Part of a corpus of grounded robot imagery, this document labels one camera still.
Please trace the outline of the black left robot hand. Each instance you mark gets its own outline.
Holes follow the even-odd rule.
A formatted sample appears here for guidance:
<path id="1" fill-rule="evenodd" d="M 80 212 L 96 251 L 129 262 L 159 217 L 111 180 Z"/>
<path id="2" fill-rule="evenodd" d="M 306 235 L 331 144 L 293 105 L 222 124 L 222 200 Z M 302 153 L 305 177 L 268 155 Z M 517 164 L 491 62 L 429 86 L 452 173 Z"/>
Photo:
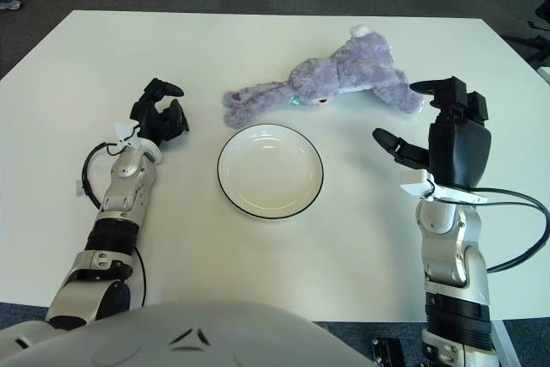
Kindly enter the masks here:
<path id="1" fill-rule="evenodd" d="M 153 78 L 145 87 L 144 93 L 131 109 L 130 119 L 138 122 L 140 138 L 150 140 L 156 146 L 169 142 L 184 133 L 189 132 L 189 124 L 177 97 L 182 97 L 184 91 L 172 84 Z M 161 112 L 156 109 L 156 103 L 165 97 L 173 100 Z"/>

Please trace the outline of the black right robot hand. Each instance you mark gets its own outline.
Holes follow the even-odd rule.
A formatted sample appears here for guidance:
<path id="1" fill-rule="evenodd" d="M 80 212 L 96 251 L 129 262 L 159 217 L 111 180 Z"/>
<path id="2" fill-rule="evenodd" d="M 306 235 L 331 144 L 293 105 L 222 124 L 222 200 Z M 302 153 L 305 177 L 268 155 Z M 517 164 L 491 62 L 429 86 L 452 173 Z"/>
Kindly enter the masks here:
<path id="1" fill-rule="evenodd" d="M 439 110 L 431 123 L 426 149 L 376 128 L 375 141 L 394 161 L 411 169 L 425 169 L 437 184 L 472 189 L 485 172 L 492 135 L 485 128 L 489 119 L 486 98 L 467 91 L 459 78 L 413 83 L 413 91 L 431 95 L 431 106 Z"/>

